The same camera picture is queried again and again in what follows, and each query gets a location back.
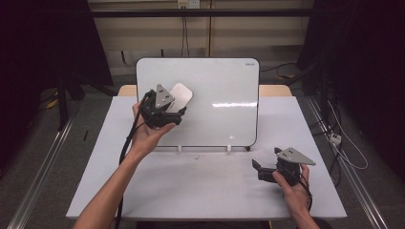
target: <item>forearm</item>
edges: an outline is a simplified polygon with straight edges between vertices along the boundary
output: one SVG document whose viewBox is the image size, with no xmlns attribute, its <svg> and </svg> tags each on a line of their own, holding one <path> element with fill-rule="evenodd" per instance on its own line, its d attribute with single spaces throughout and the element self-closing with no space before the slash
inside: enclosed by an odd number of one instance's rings
<svg viewBox="0 0 405 229">
<path fill-rule="evenodd" d="M 129 155 L 80 214 L 75 228 L 110 227 L 125 189 L 141 161 L 141 156 Z"/>
<path fill-rule="evenodd" d="M 292 218 L 297 223 L 299 229 L 319 229 L 319 226 L 313 220 L 308 211 L 292 214 Z"/>
</svg>

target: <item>white board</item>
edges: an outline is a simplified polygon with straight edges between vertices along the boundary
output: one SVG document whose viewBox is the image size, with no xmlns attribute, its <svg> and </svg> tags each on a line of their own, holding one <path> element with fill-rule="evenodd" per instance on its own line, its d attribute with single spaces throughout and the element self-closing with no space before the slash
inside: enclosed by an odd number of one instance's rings
<svg viewBox="0 0 405 229">
<path fill-rule="evenodd" d="M 256 141 L 259 62 L 252 58 L 142 58 L 139 100 L 161 84 L 193 92 L 182 122 L 160 146 L 251 146 Z"/>
</svg>

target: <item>metal bracket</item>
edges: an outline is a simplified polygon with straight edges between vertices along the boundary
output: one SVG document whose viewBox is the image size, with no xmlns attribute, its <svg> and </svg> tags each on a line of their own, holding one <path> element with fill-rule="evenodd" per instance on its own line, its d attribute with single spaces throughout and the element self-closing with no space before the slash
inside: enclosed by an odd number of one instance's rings
<svg viewBox="0 0 405 229">
<path fill-rule="evenodd" d="M 302 153 L 300 153 L 299 151 L 295 150 L 292 147 L 289 147 L 286 150 L 277 153 L 277 157 L 292 163 L 308 164 L 308 165 L 316 164 L 315 161 L 304 156 Z"/>
<path fill-rule="evenodd" d="M 165 105 L 173 102 L 175 98 L 167 92 L 161 84 L 158 84 L 156 87 L 156 101 L 155 101 L 155 108 L 158 109 L 160 107 L 164 107 Z"/>
</svg>

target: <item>human hand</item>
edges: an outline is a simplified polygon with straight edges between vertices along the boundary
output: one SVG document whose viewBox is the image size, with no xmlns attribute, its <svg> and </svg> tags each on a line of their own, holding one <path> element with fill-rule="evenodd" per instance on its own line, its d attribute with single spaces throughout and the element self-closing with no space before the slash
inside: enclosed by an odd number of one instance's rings
<svg viewBox="0 0 405 229">
<path fill-rule="evenodd" d="M 139 106 L 140 102 L 132 107 L 134 118 L 138 113 Z M 160 138 L 176 126 L 175 123 L 169 123 L 159 129 L 151 129 L 144 122 L 145 120 L 143 119 L 142 115 L 140 115 L 137 123 L 137 127 L 139 128 L 135 131 L 132 138 L 133 143 L 130 151 L 130 153 L 136 152 L 136 154 L 139 154 L 141 158 L 144 158 L 151 153 L 158 145 Z"/>
<path fill-rule="evenodd" d="M 309 187 L 309 168 L 301 164 L 301 181 Z M 297 222 L 299 228 L 318 228 L 308 210 L 308 193 L 301 184 L 289 186 L 286 179 L 278 172 L 273 172 L 273 177 L 281 186 L 288 206 L 289 213 Z"/>
</svg>

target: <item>wrist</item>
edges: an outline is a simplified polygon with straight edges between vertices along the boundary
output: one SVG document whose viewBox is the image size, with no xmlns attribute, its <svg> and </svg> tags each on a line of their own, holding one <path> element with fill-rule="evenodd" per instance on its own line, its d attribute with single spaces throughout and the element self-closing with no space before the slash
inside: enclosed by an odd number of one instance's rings
<svg viewBox="0 0 405 229">
<path fill-rule="evenodd" d="M 307 209 L 292 214 L 299 229 L 319 228 Z"/>
<path fill-rule="evenodd" d="M 135 163 L 138 165 L 146 155 L 147 154 L 145 154 L 141 149 L 133 146 L 129 150 L 127 156 L 125 157 L 125 160 L 128 160 L 129 162 Z"/>
</svg>

